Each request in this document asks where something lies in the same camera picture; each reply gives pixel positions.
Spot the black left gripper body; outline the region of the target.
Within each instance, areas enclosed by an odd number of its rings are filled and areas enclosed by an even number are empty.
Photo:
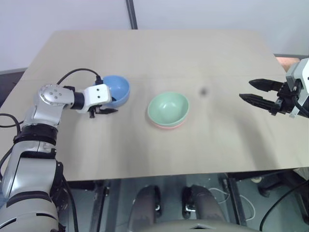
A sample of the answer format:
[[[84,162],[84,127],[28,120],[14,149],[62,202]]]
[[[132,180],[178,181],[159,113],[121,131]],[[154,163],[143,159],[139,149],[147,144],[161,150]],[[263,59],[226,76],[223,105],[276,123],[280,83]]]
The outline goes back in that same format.
[[[89,117],[95,118],[95,114],[99,114],[101,111],[101,105],[93,105],[88,109]]]

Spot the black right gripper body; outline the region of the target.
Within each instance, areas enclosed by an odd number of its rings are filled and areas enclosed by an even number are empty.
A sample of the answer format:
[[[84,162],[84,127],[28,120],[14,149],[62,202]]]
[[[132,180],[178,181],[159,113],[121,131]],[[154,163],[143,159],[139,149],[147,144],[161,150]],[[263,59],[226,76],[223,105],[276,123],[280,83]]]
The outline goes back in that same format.
[[[275,101],[273,107],[271,108],[271,114],[275,116],[277,113],[290,114],[295,107],[293,98],[297,100],[299,98],[298,94],[301,90],[301,84],[299,81],[296,82],[292,90],[289,89],[287,82],[275,82],[272,90],[277,91],[277,100]]]

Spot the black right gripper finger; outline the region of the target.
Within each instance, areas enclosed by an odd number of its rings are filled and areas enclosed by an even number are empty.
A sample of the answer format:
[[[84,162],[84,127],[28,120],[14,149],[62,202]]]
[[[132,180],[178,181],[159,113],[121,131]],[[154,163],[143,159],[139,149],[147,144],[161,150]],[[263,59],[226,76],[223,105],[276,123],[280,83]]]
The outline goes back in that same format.
[[[278,92],[281,89],[281,86],[283,85],[282,82],[277,82],[277,81],[268,80],[268,79],[254,79],[254,80],[249,81],[249,84],[256,89],[265,91],[265,92],[269,92],[269,91]]]
[[[239,96],[247,103],[265,109],[270,113],[278,111],[278,108],[273,101],[265,100],[263,97],[254,94],[239,94]]]

